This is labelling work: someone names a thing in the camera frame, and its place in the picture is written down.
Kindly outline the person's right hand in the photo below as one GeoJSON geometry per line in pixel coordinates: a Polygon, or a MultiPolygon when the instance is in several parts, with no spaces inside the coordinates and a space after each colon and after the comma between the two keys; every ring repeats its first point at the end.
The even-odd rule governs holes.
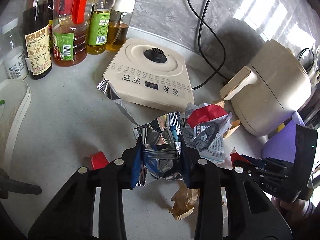
{"type": "Polygon", "coordinates": [[[310,200],[296,199],[292,203],[287,203],[272,197],[271,202],[288,223],[302,221],[312,215],[316,209],[310,200]]]}

